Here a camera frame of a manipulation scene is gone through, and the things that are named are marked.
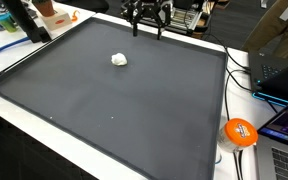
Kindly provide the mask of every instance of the black mat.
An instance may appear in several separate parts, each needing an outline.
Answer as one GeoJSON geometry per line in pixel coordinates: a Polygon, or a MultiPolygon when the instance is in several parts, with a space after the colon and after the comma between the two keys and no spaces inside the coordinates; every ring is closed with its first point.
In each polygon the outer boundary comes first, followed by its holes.
{"type": "Polygon", "coordinates": [[[225,66],[224,53],[91,19],[0,76],[0,95],[150,179],[206,180],[225,66]],[[111,64],[118,52],[127,66],[111,64]]]}

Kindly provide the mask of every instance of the table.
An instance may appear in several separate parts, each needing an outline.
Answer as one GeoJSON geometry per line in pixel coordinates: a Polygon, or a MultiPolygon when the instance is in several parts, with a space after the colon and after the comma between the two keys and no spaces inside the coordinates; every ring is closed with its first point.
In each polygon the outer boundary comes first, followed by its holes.
{"type": "MultiPolygon", "coordinates": [[[[99,18],[129,26],[129,23],[123,19],[104,14],[96,14],[93,18],[99,18]]],[[[139,29],[154,34],[157,33],[157,29],[144,25],[139,25],[139,29]]],[[[163,36],[217,51],[224,51],[223,47],[219,45],[190,37],[184,37],[171,32],[163,32],[163,36]]],[[[42,45],[35,48],[31,46],[17,47],[16,50],[1,52],[0,70],[6,68],[41,46],[42,45]],[[3,59],[9,56],[14,56],[12,57],[13,61],[3,62],[3,59]]],[[[238,62],[247,66],[247,54],[245,52],[235,49],[229,49],[229,52],[238,62]]],[[[230,61],[228,63],[228,68],[230,70],[238,69],[238,66],[230,61]]],[[[247,76],[240,74],[235,74],[234,76],[243,86],[249,87],[249,78],[247,76]]],[[[244,118],[251,122],[256,128],[259,128],[274,115],[274,112],[270,109],[268,104],[252,98],[248,92],[241,90],[232,81],[229,82],[227,96],[231,118],[244,118]]],[[[225,106],[223,105],[221,126],[223,126],[226,121],[224,107],[225,106]]],[[[142,175],[129,169],[123,164],[120,164],[116,160],[2,98],[0,98],[0,116],[98,179],[145,179],[142,175]]],[[[221,151],[221,154],[223,159],[222,162],[215,167],[214,179],[237,179],[232,154],[224,151],[221,151]]],[[[254,148],[247,148],[243,154],[242,164],[244,179],[257,179],[254,148]]]]}

